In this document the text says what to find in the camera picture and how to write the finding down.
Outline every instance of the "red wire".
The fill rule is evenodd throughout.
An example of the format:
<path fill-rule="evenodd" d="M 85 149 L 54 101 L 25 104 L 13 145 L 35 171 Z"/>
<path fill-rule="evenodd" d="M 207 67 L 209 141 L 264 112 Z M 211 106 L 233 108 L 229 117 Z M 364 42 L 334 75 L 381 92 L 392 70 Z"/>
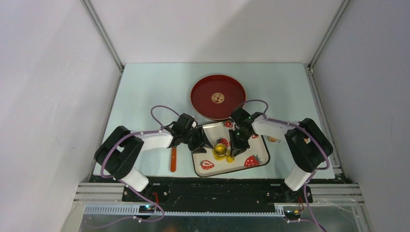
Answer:
<path fill-rule="evenodd" d="M 157 204 L 159 204 L 160 201 L 158 201 L 158 194 L 157 194 L 157 192 L 153 192 L 152 195 L 155 195 L 155 201 L 157 202 Z"/>
<path fill-rule="evenodd" d="M 302 203 L 303 208 L 301 209 L 301 211 L 303 211 L 305 209 L 305 205 L 303 204 L 302 197 L 300 197 L 300 196 L 299 196 L 299 202 Z"/>

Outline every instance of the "red tray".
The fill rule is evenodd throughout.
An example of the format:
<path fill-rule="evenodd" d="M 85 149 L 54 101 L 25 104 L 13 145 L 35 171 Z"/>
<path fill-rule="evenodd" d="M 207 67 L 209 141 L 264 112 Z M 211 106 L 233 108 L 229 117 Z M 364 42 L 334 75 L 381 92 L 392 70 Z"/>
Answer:
<path fill-rule="evenodd" d="M 229 118 L 232 111 L 246 100 L 246 92 L 235 79 L 211 75 L 198 81 L 191 91 L 191 103 L 202 116 L 212 120 Z"/>

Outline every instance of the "white wall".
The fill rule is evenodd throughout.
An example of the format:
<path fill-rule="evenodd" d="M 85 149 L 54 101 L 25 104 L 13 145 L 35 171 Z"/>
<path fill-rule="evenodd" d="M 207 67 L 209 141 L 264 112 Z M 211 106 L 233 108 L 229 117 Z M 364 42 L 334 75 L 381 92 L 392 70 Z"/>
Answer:
<path fill-rule="evenodd" d="M 0 231 L 59 231 L 118 71 L 79 0 L 0 1 Z"/>
<path fill-rule="evenodd" d="M 356 0 L 314 67 L 377 232 L 409 231 L 410 1 Z"/>
<path fill-rule="evenodd" d="M 126 63 L 308 63 L 342 0 L 92 2 Z"/>

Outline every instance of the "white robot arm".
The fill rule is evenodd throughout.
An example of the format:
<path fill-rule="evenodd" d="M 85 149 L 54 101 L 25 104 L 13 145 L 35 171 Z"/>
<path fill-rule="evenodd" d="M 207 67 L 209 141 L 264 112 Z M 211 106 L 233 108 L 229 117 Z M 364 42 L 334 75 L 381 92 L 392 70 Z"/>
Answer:
<path fill-rule="evenodd" d="M 324 162 L 325 156 L 333 152 L 333 148 L 316 123 L 309 118 L 291 123 L 270 119 L 256 112 L 250 115 L 242 108 L 237 108 L 231 119 L 235 127 L 229 130 L 231 139 L 231 155 L 240 155 L 249 148 L 248 139 L 254 135 L 268 135 L 286 141 L 295 166 L 285 178 L 285 185 L 291 191 L 298 191 Z M 202 127 L 196 126 L 193 117 L 181 114 L 177 122 L 164 127 L 163 130 L 134 132 L 124 126 L 117 127 L 95 153 L 95 160 L 107 170 L 114 179 L 121 180 L 137 191 L 142 191 L 148 179 L 140 173 L 134 163 L 140 152 L 154 148 L 175 147 L 187 144 L 194 153 L 205 152 L 204 147 L 212 148 Z"/>

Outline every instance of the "white tray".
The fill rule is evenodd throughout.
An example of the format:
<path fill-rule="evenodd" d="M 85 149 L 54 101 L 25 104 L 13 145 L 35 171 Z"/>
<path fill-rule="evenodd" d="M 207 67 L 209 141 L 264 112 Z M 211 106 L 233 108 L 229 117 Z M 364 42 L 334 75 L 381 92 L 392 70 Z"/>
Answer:
<path fill-rule="evenodd" d="M 231 128 L 225 125 L 226 122 L 216 122 L 202 125 L 202 127 L 213 146 L 218 144 L 217 140 L 219 138 L 225 138 L 229 143 L 228 149 L 230 149 L 228 130 Z M 263 137 L 250 138 L 249 145 L 250 148 L 236 156 L 231 163 L 228 163 L 227 159 L 215 159 L 212 149 L 209 148 L 205 148 L 206 153 L 192 154 L 195 173 L 200 177 L 208 177 L 266 165 L 270 160 L 270 156 Z"/>

